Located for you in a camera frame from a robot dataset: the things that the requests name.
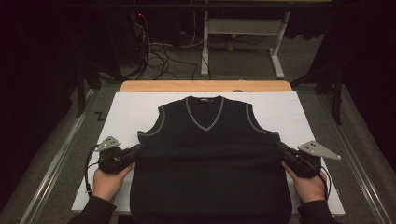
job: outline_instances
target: person's left hand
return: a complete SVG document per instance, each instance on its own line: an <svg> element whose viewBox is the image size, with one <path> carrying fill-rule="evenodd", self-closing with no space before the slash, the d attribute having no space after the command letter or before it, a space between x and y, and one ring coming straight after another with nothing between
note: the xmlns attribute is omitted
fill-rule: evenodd
<svg viewBox="0 0 396 224"><path fill-rule="evenodd" d="M122 187L123 179L132 169L134 169L134 163L116 175L108 175L100 169L96 169L93 175L92 195L114 203L114 199Z"/></svg>

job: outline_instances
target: sleeve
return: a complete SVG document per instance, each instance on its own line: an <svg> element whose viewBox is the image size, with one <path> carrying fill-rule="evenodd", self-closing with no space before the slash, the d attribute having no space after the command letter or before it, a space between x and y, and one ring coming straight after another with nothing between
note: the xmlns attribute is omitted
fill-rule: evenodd
<svg viewBox="0 0 396 224"><path fill-rule="evenodd" d="M298 208L303 224L337 224L326 201L305 203Z"/></svg>
<svg viewBox="0 0 396 224"><path fill-rule="evenodd" d="M116 206L101 198L91 196L80 214L68 224L108 224Z"/></svg>

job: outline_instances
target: black sweater vest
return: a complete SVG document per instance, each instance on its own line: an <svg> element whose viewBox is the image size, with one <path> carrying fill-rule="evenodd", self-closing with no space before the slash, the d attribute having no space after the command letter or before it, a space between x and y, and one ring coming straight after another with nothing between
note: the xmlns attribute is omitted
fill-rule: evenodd
<svg viewBox="0 0 396 224"><path fill-rule="evenodd" d="M279 134L260 127L252 105L190 96L159 112L149 131L138 132L145 149L135 158L131 188L136 221L288 223Z"/></svg>

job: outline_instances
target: person's right hand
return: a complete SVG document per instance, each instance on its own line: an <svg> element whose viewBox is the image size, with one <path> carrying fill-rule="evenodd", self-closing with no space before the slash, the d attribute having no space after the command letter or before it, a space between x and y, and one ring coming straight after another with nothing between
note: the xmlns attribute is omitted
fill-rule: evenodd
<svg viewBox="0 0 396 224"><path fill-rule="evenodd" d="M113 203L114 198L122 187L123 179L132 171L132 169L134 169L134 163L116 175L109 175L100 169L96 169L93 175L92 195Z"/></svg>
<svg viewBox="0 0 396 224"><path fill-rule="evenodd" d="M282 161L282 165L293 179L294 189L297 195L303 201L303 203L325 200L325 188L323 186L323 182L318 176L310 179L300 178L289 168L289 166L284 161ZM323 172L320 172L320 174L326 180L326 175L323 174Z"/></svg>

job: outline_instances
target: metal rail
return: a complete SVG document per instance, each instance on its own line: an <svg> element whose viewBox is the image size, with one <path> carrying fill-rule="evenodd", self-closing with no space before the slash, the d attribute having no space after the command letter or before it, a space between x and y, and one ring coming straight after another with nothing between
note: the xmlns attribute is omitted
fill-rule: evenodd
<svg viewBox="0 0 396 224"><path fill-rule="evenodd" d="M207 3L207 4L65 4L71 10L154 10L154 11L211 11L211 10L345 10L363 7L359 3L332 3L332 2L260 2L260 3Z"/></svg>

